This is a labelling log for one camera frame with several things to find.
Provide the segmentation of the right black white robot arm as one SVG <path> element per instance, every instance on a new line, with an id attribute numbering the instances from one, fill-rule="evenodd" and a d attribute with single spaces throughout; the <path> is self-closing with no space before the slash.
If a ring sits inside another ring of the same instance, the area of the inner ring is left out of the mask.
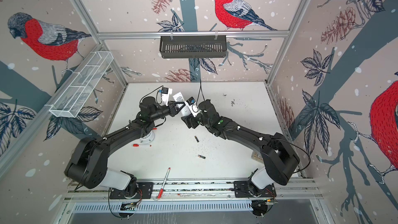
<path id="1" fill-rule="evenodd" d="M 196 116 L 190 114 L 181 119 L 188 128 L 204 126 L 212 135 L 242 144 L 261 155 L 264 167 L 255 170 L 247 180 L 246 194 L 251 196 L 261 196 L 261 192 L 274 183 L 287 185 L 300 163 L 299 156 L 284 135 L 256 132 L 220 116 L 210 100 L 199 104 Z"/>

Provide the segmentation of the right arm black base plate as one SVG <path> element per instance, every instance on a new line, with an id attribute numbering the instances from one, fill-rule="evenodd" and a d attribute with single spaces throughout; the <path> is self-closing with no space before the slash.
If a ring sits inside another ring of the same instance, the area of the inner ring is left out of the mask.
<path id="1" fill-rule="evenodd" d="M 233 191 L 236 198 L 276 198 L 274 185 L 260 189 L 249 181 L 234 181 Z"/>

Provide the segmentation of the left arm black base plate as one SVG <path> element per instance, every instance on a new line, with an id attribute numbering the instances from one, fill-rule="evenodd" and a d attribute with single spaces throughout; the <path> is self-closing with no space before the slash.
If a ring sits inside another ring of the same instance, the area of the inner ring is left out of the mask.
<path id="1" fill-rule="evenodd" d="M 126 190 L 111 188 L 109 198 L 111 200 L 147 200 L 151 198 L 153 186 L 153 182 L 138 182 L 128 186 Z"/>

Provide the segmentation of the white remote control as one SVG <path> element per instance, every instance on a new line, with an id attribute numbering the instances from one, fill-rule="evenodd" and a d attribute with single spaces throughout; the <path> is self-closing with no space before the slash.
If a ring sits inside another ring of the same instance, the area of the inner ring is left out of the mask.
<path id="1" fill-rule="evenodd" d="M 173 95 L 173 99 L 175 102 L 182 102 L 182 104 L 177 105 L 178 109 L 181 109 L 179 113 L 181 114 L 182 117 L 189 116 L 191 114 L 191 111 L 188 105 L 186 104 L 186 101 L 181 92 L 178 92 L 175 95 Z"/>

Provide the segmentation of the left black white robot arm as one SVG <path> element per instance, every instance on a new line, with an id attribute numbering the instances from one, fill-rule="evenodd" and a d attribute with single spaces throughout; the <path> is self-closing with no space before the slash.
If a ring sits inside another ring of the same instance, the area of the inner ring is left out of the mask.
<path id="1" fill-rule="evenodd" d="M 65 176 L 88 189 L 99 186 L 106 177 L 111 154 L 145 137 L 156 127 L 156 120 L 174 117 L 184 106 L 184 102 L 170 101 L 167 105 L 160 105 L 152 96 L 143 98 L 140 112 L 126 127 L 97 139 L 80 140 L 65 168 Z"/>

